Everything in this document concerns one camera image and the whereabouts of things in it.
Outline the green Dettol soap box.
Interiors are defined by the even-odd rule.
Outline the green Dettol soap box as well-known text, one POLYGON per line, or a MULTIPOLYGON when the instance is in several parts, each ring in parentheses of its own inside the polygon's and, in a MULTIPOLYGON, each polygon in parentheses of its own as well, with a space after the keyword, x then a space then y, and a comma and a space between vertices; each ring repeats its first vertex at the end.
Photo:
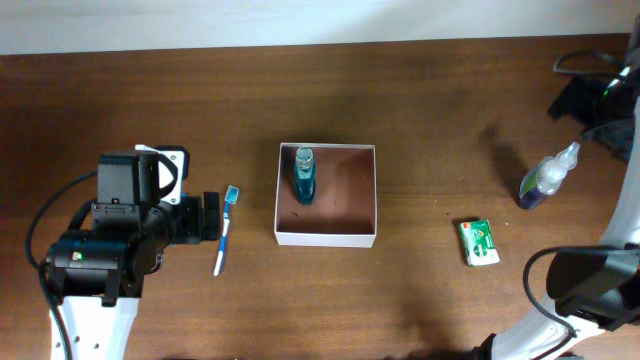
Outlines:
POLYGON ((472 267, 500 262, 488 220, 467 221, 459 224, 467 264, 472 267))

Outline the clear dark spray bottle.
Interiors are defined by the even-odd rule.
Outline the clear dark spray bottle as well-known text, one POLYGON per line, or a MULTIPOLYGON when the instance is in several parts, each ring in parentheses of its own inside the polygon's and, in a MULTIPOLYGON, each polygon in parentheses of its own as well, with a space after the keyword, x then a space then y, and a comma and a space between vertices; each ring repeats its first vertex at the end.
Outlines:
POLYGON ((547 156, 522 179, 518 205, 533 210, 560 188, 567 174, 577 165, 580 144, 572 142, 556 156, 547 156))

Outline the white cardboard box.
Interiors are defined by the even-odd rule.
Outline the white cardboard box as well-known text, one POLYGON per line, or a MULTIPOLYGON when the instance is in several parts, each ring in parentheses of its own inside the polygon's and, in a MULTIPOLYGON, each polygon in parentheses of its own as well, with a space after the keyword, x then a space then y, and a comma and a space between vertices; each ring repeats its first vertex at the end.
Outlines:
POLYGON ((296 196, 294 164, 301 143, 282 143, 273 231, 280 246, 371 248, 377 236, 376 149, 364 144, 308 143, 316 163, 309 205, 296 196))

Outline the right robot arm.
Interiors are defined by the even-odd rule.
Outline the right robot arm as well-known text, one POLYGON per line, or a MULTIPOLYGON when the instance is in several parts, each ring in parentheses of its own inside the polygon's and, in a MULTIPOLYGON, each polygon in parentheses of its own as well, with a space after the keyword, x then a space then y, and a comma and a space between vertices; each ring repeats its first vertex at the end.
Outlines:
POLYGON ((639 323, 639 31, 633 29, 624 59, 595 51, 612 73, 563 67, 570 82, 549 115, 580 120, 594 139, 627 163, 619 200, 596 246, 542 249, 526 262, 522 283, 532 310, 515 326, 489 335, 472 359, 559 359, 590 337, 639 323))

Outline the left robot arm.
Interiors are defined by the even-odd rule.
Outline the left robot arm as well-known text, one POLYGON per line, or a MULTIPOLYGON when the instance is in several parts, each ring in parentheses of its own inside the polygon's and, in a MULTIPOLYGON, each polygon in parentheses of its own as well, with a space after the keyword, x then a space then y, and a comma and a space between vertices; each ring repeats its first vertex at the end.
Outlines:
POLYGON ((215 241, 220 231, 216 192, 176 205, 85 203, 39 270, 52 358, 123 358, 144 279, 161 268, 165 249, 215 241))

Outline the blue white toothbrush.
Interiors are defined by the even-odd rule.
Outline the blue white toothbrush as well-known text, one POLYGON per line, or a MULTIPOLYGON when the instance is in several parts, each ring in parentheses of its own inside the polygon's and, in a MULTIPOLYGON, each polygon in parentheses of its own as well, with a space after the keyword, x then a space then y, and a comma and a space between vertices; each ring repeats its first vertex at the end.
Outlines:
POLYGON ((238 197, 239 197, 239 189, 233 185, 229 185, 227 188, 225 199, 224 199, 222 235, 221 235, 220 245, 219 245, 219 249, 216 257, 216 263, 213 271, 213 275, 215 277, 220 276, 221 273, 223 272, 224 261, 226 256, 228 231, 231 224, 230 210, 231 210, 231 207, 237 203, 238 197))

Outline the teal mouthwash bottle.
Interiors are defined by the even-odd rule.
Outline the teal mouthwash bottle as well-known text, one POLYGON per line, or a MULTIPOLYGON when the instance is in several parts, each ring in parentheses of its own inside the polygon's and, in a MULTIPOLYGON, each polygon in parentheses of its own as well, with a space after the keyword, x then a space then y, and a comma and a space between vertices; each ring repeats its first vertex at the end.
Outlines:
POLYGON ((300 147, 296 150, 294 175, 298 201, 302 205, 311 205, 316 189, 316 163, 311 148, 300 147))

